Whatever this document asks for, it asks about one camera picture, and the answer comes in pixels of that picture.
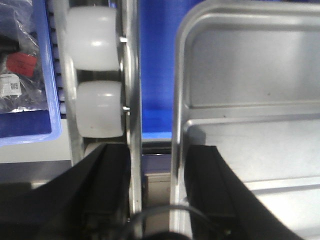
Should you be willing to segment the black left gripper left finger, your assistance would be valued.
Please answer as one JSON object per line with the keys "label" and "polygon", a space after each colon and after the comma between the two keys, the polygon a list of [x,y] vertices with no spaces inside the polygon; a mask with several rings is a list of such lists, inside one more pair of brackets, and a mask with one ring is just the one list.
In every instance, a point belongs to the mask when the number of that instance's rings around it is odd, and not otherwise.
{"label": "black left gripper left finger", "polygon": [[48,183],[0,204],[3,240],[92,240],[112,232],[128,203],[130,151],[104,144]]}

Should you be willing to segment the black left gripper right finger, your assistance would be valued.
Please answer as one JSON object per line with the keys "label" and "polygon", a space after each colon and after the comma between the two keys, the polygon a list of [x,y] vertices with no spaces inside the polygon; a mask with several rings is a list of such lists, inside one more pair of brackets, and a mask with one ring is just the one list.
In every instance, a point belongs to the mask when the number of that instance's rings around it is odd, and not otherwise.
{"label": "black left gripper right finger", "polygon": [[191,145],[185,159],[189,205],[225,234],[225,240],[299,240],[227,165],[216,146]]}

